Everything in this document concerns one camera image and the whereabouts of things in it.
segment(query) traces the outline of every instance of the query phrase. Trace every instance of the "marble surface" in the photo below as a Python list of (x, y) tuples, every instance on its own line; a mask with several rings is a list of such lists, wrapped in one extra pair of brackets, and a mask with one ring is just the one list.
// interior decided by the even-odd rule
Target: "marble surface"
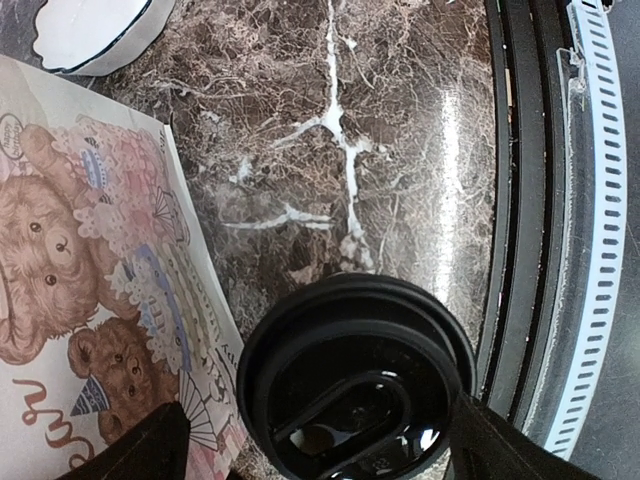
[[(178, 0), (92, 88), (172, 123), (245, 338), (300, 285), (358, 270), (426, 288), (477, 341), (495, 176), (482, 2)], [(238, 468), (277, 478), (257, 458)]]

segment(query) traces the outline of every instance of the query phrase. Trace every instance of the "black round object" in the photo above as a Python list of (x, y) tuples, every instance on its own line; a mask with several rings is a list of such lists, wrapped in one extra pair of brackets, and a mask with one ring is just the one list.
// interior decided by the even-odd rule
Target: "black round object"
[(249, 433), (289, 479), (397, 479), (447, 446), (451, 406), (475, 393), (475, 362), (433, 296), (343, 274), (280, 301), (240, 358)]

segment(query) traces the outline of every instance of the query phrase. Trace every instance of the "white bowl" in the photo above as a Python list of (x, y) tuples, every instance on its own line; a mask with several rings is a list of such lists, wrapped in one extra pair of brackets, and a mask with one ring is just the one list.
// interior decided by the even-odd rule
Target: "white bowl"
[(33, 50), (52, 73), (103, 76), (138, 58), (176, 0), (49, 0), (36, 15)]

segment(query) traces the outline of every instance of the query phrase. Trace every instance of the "white plastic strip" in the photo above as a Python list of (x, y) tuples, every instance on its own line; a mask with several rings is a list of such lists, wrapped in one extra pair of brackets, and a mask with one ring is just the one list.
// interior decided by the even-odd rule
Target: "white plastic strip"
[(567, 7), (584, 57), (595, 154), (593, 243), (573, 361), (545, 449), (568, 460), (589, 412), (607, 350), (620, 285), (627, 218), (627, 160), (618, 66), (600, 0)]

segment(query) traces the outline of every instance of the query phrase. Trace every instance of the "teddy bear illustration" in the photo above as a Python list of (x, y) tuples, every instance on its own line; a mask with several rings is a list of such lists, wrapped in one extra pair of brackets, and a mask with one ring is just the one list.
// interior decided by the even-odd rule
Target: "teddy bear illustration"
[(20, 146), (37, 175), (0, 184), (0, 359), (14, 365), (86, 325), (99, 304), (126, 320), (137, 314), (105, 278), (120, 259), (101, 237), (78, 234), (74, 210), (87, 205), (88, 187), (69, 175), (53, 142), (44, 128), (26, 126)]
[(98, 412), (98, 428), (111, 445), (163, 403), (177, 399), (179, 376), (165, 360), (153, 362), (147, 332), (113, 317), (69, 339), (71, 370), (87, 379), (72, 416)]

